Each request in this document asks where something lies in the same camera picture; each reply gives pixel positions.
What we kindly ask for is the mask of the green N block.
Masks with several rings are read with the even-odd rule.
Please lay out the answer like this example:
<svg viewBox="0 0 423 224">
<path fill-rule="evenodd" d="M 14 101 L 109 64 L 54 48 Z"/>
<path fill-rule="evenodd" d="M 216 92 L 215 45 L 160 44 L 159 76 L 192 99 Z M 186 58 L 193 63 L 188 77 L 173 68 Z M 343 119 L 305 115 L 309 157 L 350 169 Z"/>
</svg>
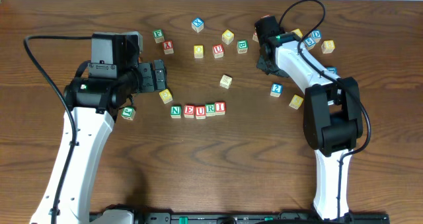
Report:
<svg viewBox="0 0 423 224">
<path fill-rule="evenodd" d="M 171 106 L 171 118 L 182 118 L 181 106 Z"/>
</svg>

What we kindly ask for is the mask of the red E block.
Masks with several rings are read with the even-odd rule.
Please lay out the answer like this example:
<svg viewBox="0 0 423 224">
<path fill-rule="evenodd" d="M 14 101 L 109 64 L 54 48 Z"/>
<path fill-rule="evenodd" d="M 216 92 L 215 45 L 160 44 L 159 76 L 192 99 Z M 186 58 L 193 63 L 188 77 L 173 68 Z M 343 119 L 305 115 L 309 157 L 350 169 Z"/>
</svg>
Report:
<svg viewBox="0 0 423 224">
<path fill-rule="evenodd" d="M 186 104 L 184 106 L 184 117 L 185 118 L 194 118 L 195 117 L 195 106 Z"/>
</svg>

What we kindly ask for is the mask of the yellow S block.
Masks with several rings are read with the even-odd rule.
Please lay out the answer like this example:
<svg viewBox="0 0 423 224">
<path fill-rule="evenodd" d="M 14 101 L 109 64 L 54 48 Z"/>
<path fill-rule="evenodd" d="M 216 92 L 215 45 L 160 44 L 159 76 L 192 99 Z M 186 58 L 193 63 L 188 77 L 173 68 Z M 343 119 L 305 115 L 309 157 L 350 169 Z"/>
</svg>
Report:
<svg viewBox="0 0 423 224">
<path fill-rule="evenodd" d="M 303 103 L 303 98 L 295 94 L 289 103 L 289 107 L 295 110 L 298 110 L 301 107 L 302 103 Z"/>
</svg>

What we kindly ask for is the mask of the green R block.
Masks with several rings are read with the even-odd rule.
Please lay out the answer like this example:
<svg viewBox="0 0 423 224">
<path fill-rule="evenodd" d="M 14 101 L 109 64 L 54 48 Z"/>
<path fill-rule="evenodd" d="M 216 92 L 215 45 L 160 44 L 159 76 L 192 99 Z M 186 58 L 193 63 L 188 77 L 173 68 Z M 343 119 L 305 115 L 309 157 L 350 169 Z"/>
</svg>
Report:
<svg viewBox="0 0 423 224">
<path fill-rule="evenodd" d="M 215 104 L 211 103 L 211 104 L 206 104 L 205 105 L 205 109 L 206 109 L 206 116 L 215 116 Z"/>
</svg>

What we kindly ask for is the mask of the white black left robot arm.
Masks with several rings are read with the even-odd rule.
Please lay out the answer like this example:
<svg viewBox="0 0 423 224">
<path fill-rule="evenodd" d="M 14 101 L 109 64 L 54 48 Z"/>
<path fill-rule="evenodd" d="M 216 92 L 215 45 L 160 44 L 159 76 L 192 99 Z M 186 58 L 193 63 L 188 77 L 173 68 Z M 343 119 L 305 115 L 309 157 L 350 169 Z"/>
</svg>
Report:
<svg viewBox="0 0 423 224">
<path fill-rule="evenodd" d="M 135 62 L 115 79 L 82 76 L 93 69 L 83 62 L 63 95 L 63 133 L 52 174 L 31 223 L 90 223 L 90 201 L 104 145 L 118 116 L 133 120 L 126 106 L 133 94 L 163 91 L 166 68 L 161 60 Z"/>
</svg>

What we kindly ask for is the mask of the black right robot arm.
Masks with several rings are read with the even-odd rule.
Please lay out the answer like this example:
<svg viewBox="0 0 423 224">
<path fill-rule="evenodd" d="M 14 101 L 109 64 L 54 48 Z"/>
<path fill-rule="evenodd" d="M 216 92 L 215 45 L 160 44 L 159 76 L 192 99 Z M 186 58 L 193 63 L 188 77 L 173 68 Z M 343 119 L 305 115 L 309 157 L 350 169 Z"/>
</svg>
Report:
<svg viewBox="0 0 423 224">
<path fill-rule="evenodd" d="M 303 131 L 317 160 L 313 207 L 323 220 L 343 219 L 349 212 L 348 152 L 363 134 L 361 110 L 353 99 L 359 94 L 358 84 L 349 77 L 342 80 L 341 89 L 335 84 L 338 75 L 324 68 L 293 32 L 260 33 L 258 41 L 258 68 L 292 78 L 304 94 Z"/>
</svg>

